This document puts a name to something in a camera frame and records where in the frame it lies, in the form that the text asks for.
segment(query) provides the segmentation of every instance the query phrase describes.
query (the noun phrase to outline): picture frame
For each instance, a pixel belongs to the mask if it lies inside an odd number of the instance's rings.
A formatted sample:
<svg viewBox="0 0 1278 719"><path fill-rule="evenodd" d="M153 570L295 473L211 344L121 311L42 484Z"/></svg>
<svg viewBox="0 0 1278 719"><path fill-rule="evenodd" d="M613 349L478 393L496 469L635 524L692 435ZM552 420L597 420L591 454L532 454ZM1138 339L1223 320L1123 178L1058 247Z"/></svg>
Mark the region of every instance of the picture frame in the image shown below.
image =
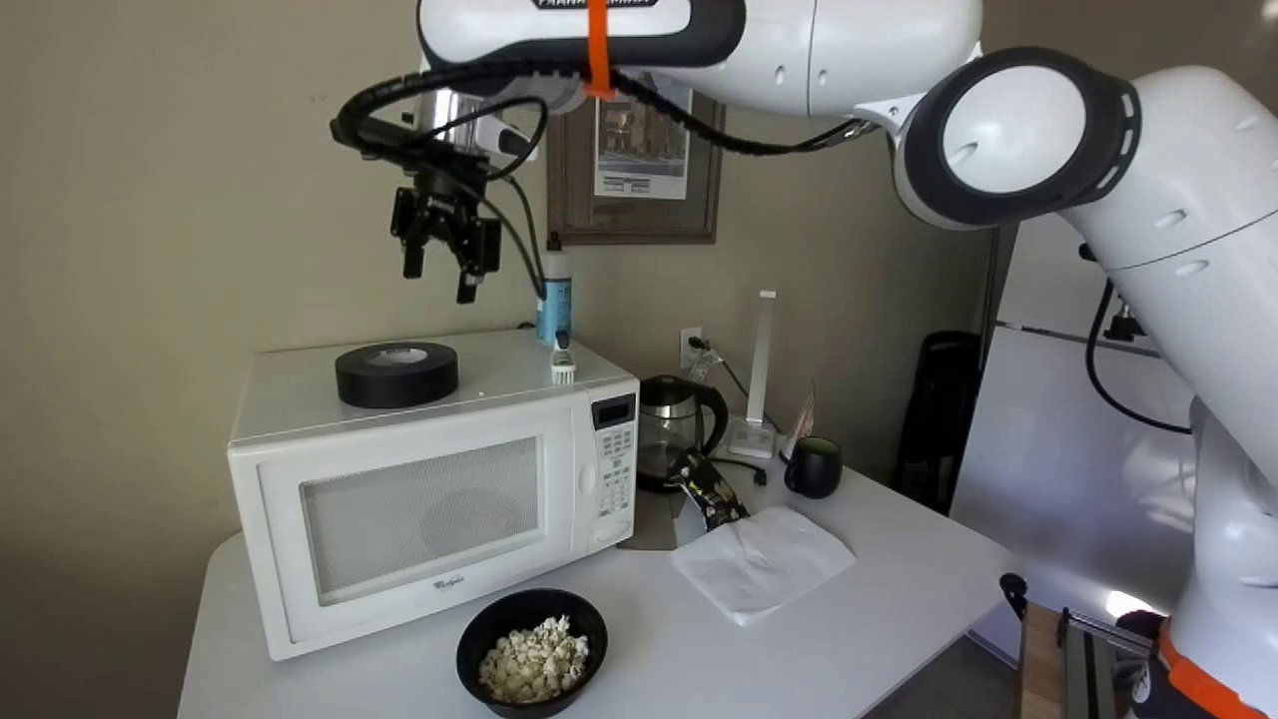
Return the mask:
<svg viewBox="0 0 1278 719"><path fill-rule="evenodd" d="M692 116L723 128L723 104L693 91L688 91L688 104ZM627 154L620 128L635 128L631 135L641 135L651 154ZM548 142L548 229L562 244L715 244L723 155L715 146L635 99L587 99L552 122Z"/></svg>

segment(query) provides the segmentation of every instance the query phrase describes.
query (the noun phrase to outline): white microwave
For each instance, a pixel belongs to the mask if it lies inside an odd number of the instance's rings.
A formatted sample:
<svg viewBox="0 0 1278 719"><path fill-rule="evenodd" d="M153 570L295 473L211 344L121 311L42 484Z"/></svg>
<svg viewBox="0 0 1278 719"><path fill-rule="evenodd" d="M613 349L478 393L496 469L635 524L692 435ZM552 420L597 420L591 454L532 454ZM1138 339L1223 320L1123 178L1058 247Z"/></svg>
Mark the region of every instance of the white microwave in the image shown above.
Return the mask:
<svg viewBox="0 0 1278 719"><path fill-rule="evenodd" d="M346 349L250 364L229 465L267 656L335 649L502 593L635 530L640 381L532 332L442 337L460 389L366 413Z"/></svg>

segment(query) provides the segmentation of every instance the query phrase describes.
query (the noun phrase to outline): beige wall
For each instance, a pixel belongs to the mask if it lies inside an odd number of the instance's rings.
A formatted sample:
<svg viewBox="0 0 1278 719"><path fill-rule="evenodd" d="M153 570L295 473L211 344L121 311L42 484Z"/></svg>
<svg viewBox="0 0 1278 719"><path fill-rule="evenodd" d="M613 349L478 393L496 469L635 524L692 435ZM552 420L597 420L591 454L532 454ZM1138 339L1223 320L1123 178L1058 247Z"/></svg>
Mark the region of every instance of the beige wall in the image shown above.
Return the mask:
<svg viewBox="0 0 1278 719"><path fill-rule="evenodd" d="M1262 0L1127 0L1123 20L1085 6L993 0L992 28L1123 71L1197 44L1250 86L1272 67ZM396 174L327 142L351 87L415 63L406 16L406 0L0 6L0 714L171 714L198 569L234 528L222 435L250 353L527 311L518 272L468 311L451 260L399 283ZM543 167L524 178L543 201ZM913 344L977 316L984 269L977 240L900 212L881 142L728 160L720 244L580 252L580 328L653 372L675 328L703 325L743 369L749 291L771 283L775 415L820 393L830 435L881 473Z"/></svg>

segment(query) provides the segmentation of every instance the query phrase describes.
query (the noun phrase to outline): bottle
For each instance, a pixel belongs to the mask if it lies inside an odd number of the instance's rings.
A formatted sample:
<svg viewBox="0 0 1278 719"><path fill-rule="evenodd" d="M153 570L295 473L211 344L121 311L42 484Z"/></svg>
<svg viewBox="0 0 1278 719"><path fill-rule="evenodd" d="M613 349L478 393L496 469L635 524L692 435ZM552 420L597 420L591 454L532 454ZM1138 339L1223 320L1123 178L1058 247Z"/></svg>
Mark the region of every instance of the bottle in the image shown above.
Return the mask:
<svg viewBox="0 0 1278 719"><path fill-rule="evenodd" d="M548 296L535 316L535 337L552 349L562 349L570 339L570 263L567 263L559 232L552 232L552 240L548 240L543 291Z"/></svg>

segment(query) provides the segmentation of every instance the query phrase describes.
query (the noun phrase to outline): power outlet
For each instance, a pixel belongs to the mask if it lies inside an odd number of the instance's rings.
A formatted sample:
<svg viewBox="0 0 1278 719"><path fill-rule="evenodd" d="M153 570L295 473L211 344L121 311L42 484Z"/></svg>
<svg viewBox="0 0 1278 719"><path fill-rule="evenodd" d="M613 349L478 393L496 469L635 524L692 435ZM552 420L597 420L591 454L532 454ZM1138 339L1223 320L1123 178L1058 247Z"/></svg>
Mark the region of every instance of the power outlet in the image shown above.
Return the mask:
<svg viewBox="0 0 1278 719"><path fill-rule="evenodd" d="M707 339L703 328L680 328L680 372L692 375L703 364L703 353L692 339Z"/></svg>

